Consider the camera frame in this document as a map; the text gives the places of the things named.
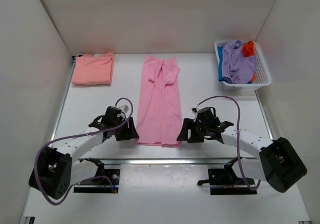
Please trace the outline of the pink t-shirt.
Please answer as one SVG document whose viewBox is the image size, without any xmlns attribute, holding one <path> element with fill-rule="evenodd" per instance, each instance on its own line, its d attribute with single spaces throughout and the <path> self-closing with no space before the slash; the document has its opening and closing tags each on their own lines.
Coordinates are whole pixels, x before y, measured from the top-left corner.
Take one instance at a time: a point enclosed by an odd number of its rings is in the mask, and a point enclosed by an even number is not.
<svg viewBox="0 0 320 224">
<path fill-rule="evenodd" d="M 181 99 L 176 58 L 159 59 L 147 54 L 142 68 L 136 130 L 138 144 L 181 146 Z"/>
</svg>

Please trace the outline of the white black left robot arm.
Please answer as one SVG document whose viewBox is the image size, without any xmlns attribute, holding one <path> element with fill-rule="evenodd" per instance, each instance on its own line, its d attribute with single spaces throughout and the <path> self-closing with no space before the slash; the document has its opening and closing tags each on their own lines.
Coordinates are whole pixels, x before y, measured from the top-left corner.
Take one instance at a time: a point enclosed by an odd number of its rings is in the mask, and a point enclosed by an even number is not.
<svg viewBox="0 0 320 224">
<path fill-rule="evenodd" d="M 84 155 L 112 137 L 117 141 L 138 139 L 133 118 L 126 116 L 127 113 L 132 113 L 127 105 L 109 106 L 105 114 L 96 117 L 82 134 L 65 138 L 65 143 L 59 147 L 43 148 L 37 155 L 29 186 L 55 200 L 83 181 L 107 182 L 113 186 L 111 178 L 105 174 L 104 163 Z"/>
</svg>

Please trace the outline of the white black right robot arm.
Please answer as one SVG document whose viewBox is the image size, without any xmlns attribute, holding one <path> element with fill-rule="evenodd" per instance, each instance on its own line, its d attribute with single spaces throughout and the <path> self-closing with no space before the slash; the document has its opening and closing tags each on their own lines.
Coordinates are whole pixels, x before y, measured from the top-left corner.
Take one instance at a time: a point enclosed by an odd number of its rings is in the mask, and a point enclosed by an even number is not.
<svg viewBox="0 0 320 224">
<path fill-rule="evenodd" d="M 214 107 L 194 108 L 195 119 L 183 120 L 177 140 L 188 143 L 215 140 L 238 147 L 254 159 L 237 156 L 223 167 L 211 169 L 209 178 L 198 181 L 198 185 L 233 186 L 244 184 L 243 178 L 246 177 L 250 186 L 255 180 L 261 180 L 284 193 L 307 174 L 306 166 L 287 139 L 280 137 L 273 140 L 237 130 L 233 123 L 221 122 L 215 111 Z"/>
</svg>

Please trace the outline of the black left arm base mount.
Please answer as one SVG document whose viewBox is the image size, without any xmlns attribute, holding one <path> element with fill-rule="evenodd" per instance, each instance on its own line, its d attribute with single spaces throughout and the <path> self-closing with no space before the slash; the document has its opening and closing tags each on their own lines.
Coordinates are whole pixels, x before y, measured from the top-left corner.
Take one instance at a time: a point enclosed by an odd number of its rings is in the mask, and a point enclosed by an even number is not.
<svg viewBox="0 0 320 224">
<path fill-rule="evenodd" d="M 70 183 L 74 193 L 119 192 L 120 166 L 109 165 L 101 160 L 85 158 L 72 166 Z"/>
</svg>

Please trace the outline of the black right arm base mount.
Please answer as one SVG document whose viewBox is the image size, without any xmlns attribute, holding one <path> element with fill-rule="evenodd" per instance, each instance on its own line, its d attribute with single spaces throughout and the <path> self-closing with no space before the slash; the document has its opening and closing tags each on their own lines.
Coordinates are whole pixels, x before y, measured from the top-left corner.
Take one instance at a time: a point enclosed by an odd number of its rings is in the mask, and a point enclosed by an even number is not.
<svg viewBox="0 0 320 224">
<path fill-rule="evenodd" d="M 210 195 L 254 195 L 256 190 L 251 190 L 242 177 L 237 177 L 232 170 L 237 158 L 224 164 L 216 164 L 208 168 L 208 179 L 199 180 L 197 186 L 209 184 Z"/>
</svg>

